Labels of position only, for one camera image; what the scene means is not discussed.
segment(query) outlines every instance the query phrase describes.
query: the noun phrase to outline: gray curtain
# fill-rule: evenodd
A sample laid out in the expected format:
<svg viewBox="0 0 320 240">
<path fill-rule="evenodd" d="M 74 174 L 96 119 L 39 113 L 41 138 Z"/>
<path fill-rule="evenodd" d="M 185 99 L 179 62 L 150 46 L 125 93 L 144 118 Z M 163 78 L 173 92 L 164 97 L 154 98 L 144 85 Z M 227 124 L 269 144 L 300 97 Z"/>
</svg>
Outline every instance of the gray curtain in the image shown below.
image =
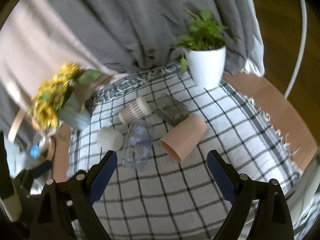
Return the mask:
<svg viewBox="0 0 320 240">
<path fill-rule="evenodd" d="M 101 63 L 122 73 L 164 65 L 179 57 L 180 50 L 171 48 L 177 35 L 188 32 L 187 23 L 192 19 L 185 8 L 193 12 L 211 9 L 229 27 L 224 34 L 226 73 L 236 74 L 252 55 L 251 61 L 259 62 L 254 58 L 259 54 L 254 51 L 257 22 L 248 0 L 48 1 Z"/>
<path fill-rule="evenodd" d="M 3 130 L 5 136 L 8 136 L 13 120 L 19 110 L 20 108 L 0 83 L 0 130 Z M 39 138 L 39 134 L 33 129 L 32 125 L 24 119 L 19 127 L 15 143 L 20 147 L 21 151 L 28 151 Z"/>
</svg>

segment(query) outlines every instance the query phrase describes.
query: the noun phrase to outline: tablecloth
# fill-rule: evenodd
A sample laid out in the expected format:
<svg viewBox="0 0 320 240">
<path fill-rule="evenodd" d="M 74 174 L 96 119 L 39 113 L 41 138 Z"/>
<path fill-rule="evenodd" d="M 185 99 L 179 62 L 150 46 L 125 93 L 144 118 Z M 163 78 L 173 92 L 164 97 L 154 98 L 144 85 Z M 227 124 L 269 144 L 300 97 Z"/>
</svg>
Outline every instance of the tablecloth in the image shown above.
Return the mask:
<svg viewBox="0 0 320 240">
<path fill-rule="evenodd" d="M 90 126 L 73 130 L 69 175 L 88 170 L 108 149 L 96 142 L 103 126 L 124 136 L 129 126 L 121 124 L 118 112 L 138 96 L 148 103 L 163 93 L 183 102 L 191 113 L 207 123 L 208 130 L 182 163 L 169 157 L 159 139 L 172 127 L 155 115 L 145 120 L 154 125 L 156 135 L 144 171 L 118 166 L 102 199 L 94 210 L 112 239 L 211 239 L 231 208 L 214 182 L 206 155 L 216 149 L 239 173 L 252 179 L 276 178 L 284 191 L 299 180 L 300 170 L 292 162 L 279 131 L 254 101 L 221 81 L 212 90 L 195 85 L 188 72 L 178 75 L 179 64 L 154 71 L 131 74 L 97 92 L 88 102 L 92 109 Z M 254 216 L 254 208 L 248 220 Z"/>
</svg>

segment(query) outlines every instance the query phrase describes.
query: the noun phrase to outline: metal screw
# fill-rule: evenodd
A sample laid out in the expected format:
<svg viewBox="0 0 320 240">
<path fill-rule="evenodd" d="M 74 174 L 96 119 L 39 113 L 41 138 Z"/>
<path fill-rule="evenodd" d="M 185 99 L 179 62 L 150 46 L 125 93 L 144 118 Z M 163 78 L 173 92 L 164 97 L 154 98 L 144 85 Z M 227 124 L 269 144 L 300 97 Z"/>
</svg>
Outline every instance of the metal screw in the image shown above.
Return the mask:
<svg viewBox="0 0 320 240">
<path fill-rule="evenodd" d="M 77 176 L 77 180 L 83 180 L 84 177 L 85 177 L 84 174 L 79 174 L 79 175 Z"/>
<path fill-rule="evenodd" d="M 247 180 L 249 177 L 246 174 L 240 174 L 240 179 Z"/>
<path fill-rule="evenodd" d="M 278 185 L 279 184 L 279 182 L 276 179 L 271 179 L 271 183 L 273 185 Z"/>
<path fill-rule="evenodd" d="M 46 183 L 47 185 L 51 185 L 53 183 L 53 179 L 48 179 Z"/>
</svg>

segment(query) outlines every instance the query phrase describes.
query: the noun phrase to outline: light blue vase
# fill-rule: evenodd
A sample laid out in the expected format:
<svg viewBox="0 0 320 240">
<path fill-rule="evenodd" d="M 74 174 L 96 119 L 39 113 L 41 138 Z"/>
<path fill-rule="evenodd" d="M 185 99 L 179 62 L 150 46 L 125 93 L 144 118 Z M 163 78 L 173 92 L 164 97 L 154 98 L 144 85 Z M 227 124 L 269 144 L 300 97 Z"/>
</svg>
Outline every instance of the light blue vase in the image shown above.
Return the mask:
<svg viewBox="0 0 320 240">
<path fill-rule="evenodd" d="M 70 98 L 59 110 L 58 117 L 71 127 L 83 131 L 91 122 L 91 114 L 79 103 L 78 99 L 71 94 Z"/>
</svg>

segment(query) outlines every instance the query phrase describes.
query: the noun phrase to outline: white paper cup with brown stripes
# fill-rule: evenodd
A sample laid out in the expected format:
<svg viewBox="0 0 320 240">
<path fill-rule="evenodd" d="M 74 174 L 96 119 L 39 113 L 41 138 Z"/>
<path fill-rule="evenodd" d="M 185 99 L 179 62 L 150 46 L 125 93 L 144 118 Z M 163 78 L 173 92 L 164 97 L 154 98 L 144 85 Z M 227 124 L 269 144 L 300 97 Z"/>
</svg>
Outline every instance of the white paper cup with brown stripes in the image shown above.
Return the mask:
<svg viewBox="0 0 320 240">
<path fill-rule="evenodd" d="M 151 110 L 147 102 L 138 97 L 136 100 L 128 104 L 119 114 L 118 117 L 123 124 L 130 124 L 134 120 L 142 119 L 145 116 L 151 115 Z"/>
</svg>

